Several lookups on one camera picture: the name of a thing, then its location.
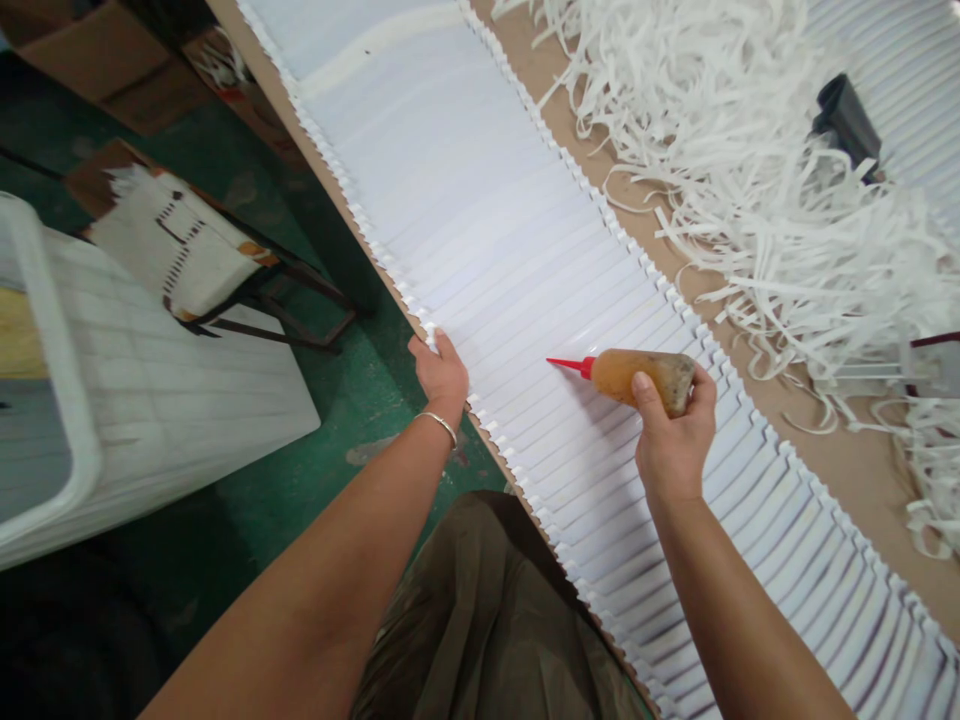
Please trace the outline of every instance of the white container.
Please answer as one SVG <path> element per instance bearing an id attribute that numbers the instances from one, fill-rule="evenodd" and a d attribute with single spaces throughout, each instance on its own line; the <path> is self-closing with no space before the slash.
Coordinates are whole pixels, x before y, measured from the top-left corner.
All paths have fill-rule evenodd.
<path id="1" fill-rule="evenodd" d="M 288 346 L 193 335 L 106 254 L 0 193 L 0 284 L 18 282 L 50 382 L 0 380 L 0 568 L 143 515 L 320 427 Z M 282 332 L 248 308 L 224 317 Z"/>

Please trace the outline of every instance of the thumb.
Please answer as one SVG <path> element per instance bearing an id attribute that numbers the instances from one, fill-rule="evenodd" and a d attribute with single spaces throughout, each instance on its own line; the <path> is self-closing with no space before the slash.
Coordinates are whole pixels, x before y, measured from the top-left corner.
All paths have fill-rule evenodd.
<path id="1" fill-rule="evenodd" d="M 415 358 L 419 358 L 425 352 L 430 352 L 430 348 L 427 347 L 427 344 L 416 335 L 410 338 L 410 342 L 407 343 L 407 350 L 409 350 L 410 354 Z"/>
<path id="2" fill-rule="evenodd" d="M 643 418 L 644 432 L 647 428 L 656 429 L 670 422 L 663 401 L 653 384 L 653 380 L 646 373 L 638 372 L 633 376 L 633 397 L 637 401 L 637 410 Z"/>

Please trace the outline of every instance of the person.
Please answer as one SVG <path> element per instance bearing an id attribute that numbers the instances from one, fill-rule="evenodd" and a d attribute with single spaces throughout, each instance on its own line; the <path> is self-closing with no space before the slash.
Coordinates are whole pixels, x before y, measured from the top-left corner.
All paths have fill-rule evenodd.
<path id="1" fill-rule="evenodd" d="M 456 432 L 467 370 L 410 340 L 425 412 Z M 633 379 L 636 461 L 725 718 L 848 718 L 842 696 L 703 499 L 716 387 L 671 420 Z M 451 452 L 418 415 L 233 603 L 146 708 L 153 718 L 640 717 L 588 611 L 517 498 L 454 503 L 401 582 Z"/>

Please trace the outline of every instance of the pleated white sheet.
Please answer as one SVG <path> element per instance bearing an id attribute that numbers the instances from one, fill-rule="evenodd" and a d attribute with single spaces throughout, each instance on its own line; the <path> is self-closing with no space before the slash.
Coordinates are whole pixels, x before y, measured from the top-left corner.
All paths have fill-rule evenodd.
<path id="1" fill-rule="evenodd" d="M 702 363 L 719 385 L 705 494 L 767 592 L 861 717 L 957 717 L 954 645 L 754 408 L 468 3 L 239 4 L 377 262 L 456 343 L 471 407 L 665 717 L 719 712 L 634 466 L 639 418 L 547 356 Z"/>

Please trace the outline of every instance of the cardboard box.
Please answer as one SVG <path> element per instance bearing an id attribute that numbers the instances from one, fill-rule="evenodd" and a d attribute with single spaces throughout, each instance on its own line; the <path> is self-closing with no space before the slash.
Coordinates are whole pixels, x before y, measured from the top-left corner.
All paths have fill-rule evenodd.
<path id="1" fill-rule="evenodd" d="M 73 0 L 0 0 L 0 29 L 25 61 L 141 135 L 210 95 L 118 0 L 73 19 Z"/>
<path id="2" fill-rule="evenodd" d="M 216 28 L 211 27 L 197 38 L 183 46 L 183 54 L 191 62 L 200 79 L 207 84 L 217 96 L 240 116 L 240 119 L 253 130 L 284 162 L 295 170 L 307 170 L 309 165 L 297 144 L 290 137 L 290 133 L 283 126 L 280 116 L 267 100 L 266 95 L 256 82 L 241 82 L 227 88 L 220 88 L 213 78 L 203 70 L 206 61 L 203 57 L 205 46 L 230 57 L 230 41 Z"/>
<path id="3" fill-rule="evenodd" d="M 123 140 L 111 140 L 64 177 L 63 184 L 77 204 L 94 220 L 99 220 L 117 204 L 110 189 L 110 176 L 105 171 L 133 164 L 143 165 L 154 173 L 166 169 Z M 217 212 L 233 217 L 219 200 L 195 185 L 187 184 L 207 205 Z"/>

